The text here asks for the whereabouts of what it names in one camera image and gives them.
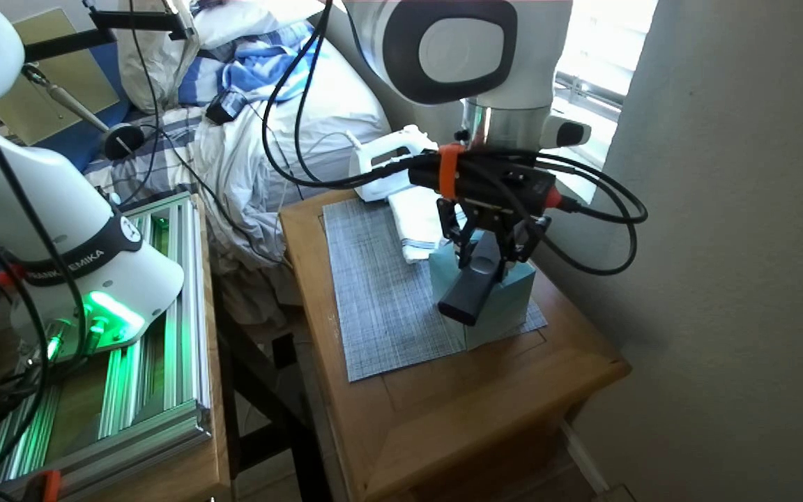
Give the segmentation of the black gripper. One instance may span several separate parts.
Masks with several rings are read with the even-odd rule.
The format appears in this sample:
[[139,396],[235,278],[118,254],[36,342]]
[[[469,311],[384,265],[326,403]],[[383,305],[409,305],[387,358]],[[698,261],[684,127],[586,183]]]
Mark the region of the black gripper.
[[460,244],[464,236],[458,202],[496,208],[514,218],[536,213],[515,223],[501,239],[501,251],[511,261],[532,257],[550,227],[550,219],[540,213],[563,202],[559,180],[550,173],[460,148],[419,153],[408,160],[408,176],[414,183],[441,194],[441,232],[454,244]]

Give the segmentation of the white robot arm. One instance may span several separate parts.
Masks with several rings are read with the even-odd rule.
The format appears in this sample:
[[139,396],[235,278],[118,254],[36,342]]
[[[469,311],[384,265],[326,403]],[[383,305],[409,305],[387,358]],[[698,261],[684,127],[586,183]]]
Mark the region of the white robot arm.
[[[573,0],[352,0],[368,66],[415,103],[472,96],[494,109],[538,109],[538,87],[563,53]],[[0,11],[0,96],[25,43]],[[32,287],[36,322],[104,319],[139,338],[182,292],[184,271],[48,148],[0,137],[0,244]]]

